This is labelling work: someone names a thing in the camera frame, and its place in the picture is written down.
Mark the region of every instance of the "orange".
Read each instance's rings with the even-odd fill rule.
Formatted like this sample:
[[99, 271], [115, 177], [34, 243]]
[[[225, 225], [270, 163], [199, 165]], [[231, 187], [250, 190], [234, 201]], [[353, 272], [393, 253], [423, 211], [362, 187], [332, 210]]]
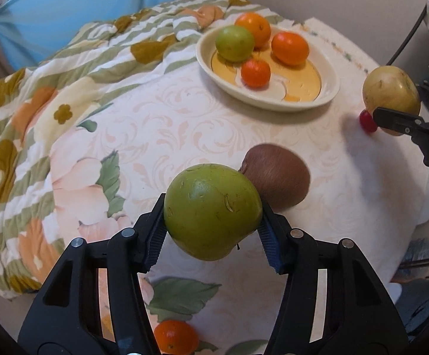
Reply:
[[154, 330], [155, 340], [162, 353], [189, 355], [198, 348], [198, 334], [188, 323], [166, 320]]
[[247, 60], [241, 65], [241, 77], [247, 86], [260, 88], [270, 81], [270, 65], [264, 60]]
[[255, 40], [255, 47], [260, 48], [270, 40], [269, 21], [257, 13], [244, 13], [239, 16], [235, 25], [242, 26], [252, 33]]
[[271, 47], [275, 57], [291, 67], [303, 64], [310, 54], [308, 42], [292, 32], [277, 33], [272, 39]]

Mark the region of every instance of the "wall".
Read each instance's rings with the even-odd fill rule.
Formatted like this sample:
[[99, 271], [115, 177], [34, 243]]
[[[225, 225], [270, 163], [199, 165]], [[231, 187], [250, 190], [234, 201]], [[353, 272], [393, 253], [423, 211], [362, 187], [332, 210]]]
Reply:
[[[296, 20], [316, 17], [385, 64], [420, 16], [426, 0], [252, 0]], [[429, 77], [429, 37], [422, 24], [395, 63], [419, 81]]]

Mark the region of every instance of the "green apple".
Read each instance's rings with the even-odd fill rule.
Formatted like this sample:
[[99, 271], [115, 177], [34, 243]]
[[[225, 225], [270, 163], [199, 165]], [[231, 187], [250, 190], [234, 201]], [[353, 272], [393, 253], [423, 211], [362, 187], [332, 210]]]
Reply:
[[230, 25], [216, 37], [216, 49], [224, 59], [237, 63], [252, 54], [256, 41], [251, 32], [239, 25]]
[[171, 182], [163, 217], [182, 250], [199, 260], [219, 260], [257, 229], [262, 203], [240, 172], [220, 164], [198, 164]]

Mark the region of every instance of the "green leaf print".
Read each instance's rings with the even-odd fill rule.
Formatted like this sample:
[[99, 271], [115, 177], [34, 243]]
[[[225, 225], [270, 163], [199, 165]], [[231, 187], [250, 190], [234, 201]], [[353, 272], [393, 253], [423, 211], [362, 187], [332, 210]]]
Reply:
[[232, 346], [225, 355], [252, 355], [257, 354], [259, 348], [266, 345], [268, 340], [249, 340]]
[[109, 209], [107, 210], [107, 217], [111, 217], [117, 212], [123, 210], [125, 199], [120, 196], [115, 196], [113, 200], [109, 202]]
[[109, 202], [107, 217], [111, 217], [116, 212], [122, 211], [125, 199], [116, 195], [119, 191], [119, 154], [117, 151], [110, 153], [101, 161], [101, 171], [96, 184], [103, 188], [103, 192]]
[[147, 306], [158, 321], [190, 320], [218, 292], [221, 284], [169, 277], [154, 284], [154, 297]]
[[160, 308], [149, 307], [149, 306], [147, 306], [147, 308], [149, 309], [152, 315], [157, 315], [157, 321], [159, 323], [162, 323], [163, 321], [166, 321], [166, 320], [187, 321], [193, 317], [193, 315], [191, 314], [190, 315], [178, 314], [176, 312], [168, 311], [166, 309], [160, 309]]
[[88, 116], [85, 117], [85, 119], [83, 120], [83, 122], [86, 119], [92, 117], [93, 115], [96, 115], [96, 113], [100, 113], [101, 111], [104, 111], [106, 108], [110, 107], [111, 105], [113, 105], [113, 103], [108, 103], [108, 104], [105, 104], [105, 105], [100, 106], [99, 108], [95, 109], [93, 112], [91, 112]]
[[96, 131], [96, 128], [98, 128], [98, 125], [96, 122], [94, 122], [92, 120], [85, 120], [85, 121], [81, 122], [80, 124], [78, 124], [78, 127], [82, 127], [84, 129], [86, 129], [88, 132], [93, 133], [94, 131]]
[[215, 345], [208, 343], [208, 342], [203, 342], [202, 340], [200, 340], [200, 344], [198, 345], [198, 348], [195, 350], [195, 352], [200, 352], [203, 350], [211, 350], [211, 351], [216, 351], [218, 350], [218, 347], [216, 347]]

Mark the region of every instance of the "floral tablecloth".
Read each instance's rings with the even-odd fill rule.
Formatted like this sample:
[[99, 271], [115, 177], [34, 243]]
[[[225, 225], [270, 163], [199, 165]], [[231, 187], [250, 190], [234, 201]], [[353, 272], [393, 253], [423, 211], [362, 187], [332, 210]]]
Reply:
[[[280, 25], [291, 28], [292, 23]], [[250, 147], [271, 142], [299, 154], [312, 175], [305, 200], [285, 212], [290, 224], [318, 240], [353, 239], [388, 282], [415, 226], [429, 218], [429, 168], [409, 138], [361, 130], [362, 84], [377, 64], [318, 20], [293, 29], [318, 42], [335, 65], [341, 89], [330, 104], [294, 114], [268, 112], [228, 96], [197, 63], [180, 67], [122, 94], [52, 145], [45, 185], [66, 190], [61, 197], [54, 191], [55, 204], [79, 204], [82, 215], [91, 217], [74, 228], [70, 212], [57, 232], [55, 220], [48, 219], [30, 224], [27, 233], [47, 240], [62, 237], [65, 245], [77, 236], [110, 238], [150, 211], [183, 169], [203, 162], [238, 168]], [[68, 195], [76, 185], [91, 201], [83, 201], [77, 191]], [[189, 321], [200, 334], [199, 352], [206, 355], [261, 353], [286, 278], [268, 266], [257, 234], [240, 248], [223, 260], [201, 262], [167, 237], [157, 265], [140, 276], [152, 326], [165, 319]], [[52, 250], [32, 254], [36, 274], [43, 259], [56, 260]], [[103, 327], [110, 337], [104, 271], [100, 280]], [[321, 306], [324, 273], [319, 284]], [[321, 310], [313, 338], [322, 333]]]

